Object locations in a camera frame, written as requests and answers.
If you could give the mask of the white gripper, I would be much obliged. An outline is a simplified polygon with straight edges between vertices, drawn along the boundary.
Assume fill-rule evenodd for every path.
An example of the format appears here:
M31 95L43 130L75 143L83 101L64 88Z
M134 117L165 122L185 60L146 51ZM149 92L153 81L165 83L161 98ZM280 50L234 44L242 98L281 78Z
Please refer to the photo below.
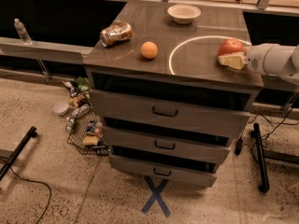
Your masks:
M271 75L270 70L266 69L265 61L269 51L275 44L265 43L257 46L247 47L246 58L243 52L224 54L218 57L219 64L236 70L241 70L245 63L247 69L252 73L260 75Z

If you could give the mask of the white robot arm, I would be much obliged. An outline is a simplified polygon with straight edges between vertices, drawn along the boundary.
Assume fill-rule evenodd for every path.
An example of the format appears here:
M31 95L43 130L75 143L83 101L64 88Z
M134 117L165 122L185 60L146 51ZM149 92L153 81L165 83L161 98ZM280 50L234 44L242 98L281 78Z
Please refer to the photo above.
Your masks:
M246 51L220 55L218 61L234 70L280 77L295 85L299 83L299 45L265 43L249 46Z

